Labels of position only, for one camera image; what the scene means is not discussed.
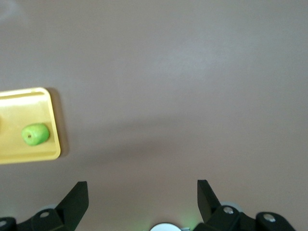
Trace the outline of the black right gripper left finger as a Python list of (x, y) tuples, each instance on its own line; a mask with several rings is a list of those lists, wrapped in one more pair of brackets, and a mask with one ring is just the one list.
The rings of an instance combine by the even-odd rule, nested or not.
[(88, 184), (79, 181), (53, 209), (43, 209), (18, 224), (19, 231), (74, 231), (89, 207)]

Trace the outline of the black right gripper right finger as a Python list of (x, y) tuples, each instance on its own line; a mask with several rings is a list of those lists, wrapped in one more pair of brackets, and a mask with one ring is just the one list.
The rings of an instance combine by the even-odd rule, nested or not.
[(197, 204), (203, 222), (195, 231), (254, 231), (255, 220), (231, 205), (222, 205), (207, 180), (197, 181)]

